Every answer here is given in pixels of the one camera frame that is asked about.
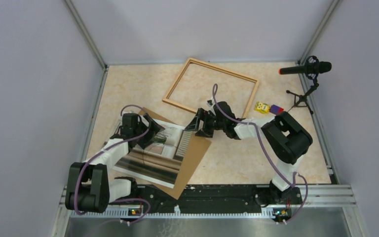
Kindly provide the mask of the plant photo print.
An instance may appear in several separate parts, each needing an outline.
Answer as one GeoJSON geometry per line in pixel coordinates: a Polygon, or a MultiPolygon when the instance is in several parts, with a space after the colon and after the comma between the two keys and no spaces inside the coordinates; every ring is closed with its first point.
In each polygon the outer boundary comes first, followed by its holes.
{"type": "Polygon", "coordinates": [[[194,134],[183,126],[155,119],[163,127],[144,149],[136,146],[121,158],[113,170],[159,184],[175,186],[190,139],[194,134]]]}

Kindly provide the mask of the wooden picture frame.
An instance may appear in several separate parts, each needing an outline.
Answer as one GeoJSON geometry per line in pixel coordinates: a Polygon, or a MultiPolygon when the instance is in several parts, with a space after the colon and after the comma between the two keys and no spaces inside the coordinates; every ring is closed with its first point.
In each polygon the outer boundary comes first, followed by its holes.
{"type": "Polygon", "coordinates": [[[188,58],[162,101],[195,113],[207,106],[214,84],[218,85],[217,100],[226,101],[233,113],[242,118],[251,109],[260,80],[218,64],[188,58]]]}

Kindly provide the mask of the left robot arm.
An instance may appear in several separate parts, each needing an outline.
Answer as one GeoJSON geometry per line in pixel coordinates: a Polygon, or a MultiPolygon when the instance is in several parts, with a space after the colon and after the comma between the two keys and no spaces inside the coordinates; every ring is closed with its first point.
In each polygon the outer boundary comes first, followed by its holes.
{"type": "Polygon", "coordinates": [[[116,178],[110,182],[108,172],[136,146],[146,148],[165,128],[149,114],[126,113],[114,134],[93,157],[74,162],[69,168],[65,207],[82,215],[102,213],[108,205],[121,198],[126,204],[138,199],[138,190],[131,178],[116,178]]]}

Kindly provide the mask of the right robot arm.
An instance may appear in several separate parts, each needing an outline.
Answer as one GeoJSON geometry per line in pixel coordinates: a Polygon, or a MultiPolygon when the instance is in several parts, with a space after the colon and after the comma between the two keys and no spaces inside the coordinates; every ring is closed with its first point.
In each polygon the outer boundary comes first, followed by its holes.
{"type": "Polygon", "coordinates": [[[257,138],[267,159],[267,141],[278,158],[271,167],[275,176],[269,184],[269,198],[275,203],[284,203],[293,194],[298,167],[308,148],[311,135],[288,113],[281,112],[270,119],[236,118],[227,102],[213,104],[210,110],[199,108],[185,131],[193,131],[198,137],[212,138],[221,130],[230,139],[257,138]]]}

